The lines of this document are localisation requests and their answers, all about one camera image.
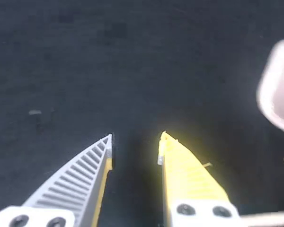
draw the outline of blurry white object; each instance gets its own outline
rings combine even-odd
[[[70,210],[7,207],[0,211],[0,227],[73,227]]]
[[[171,208],[171,227],[243,227],[237,209],[227,201],[180,200]]]
[[[257,102],[263,115],[284,131],[284,40],[270,53],[257,91]]]

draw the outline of dark gray surface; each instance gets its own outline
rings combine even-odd
[[[284,0],[0,0],[0,209],[113,132],[99,226],[157,226],[168,130],[240,213],[284,210],[284,133],[255,99],[280,39]]]

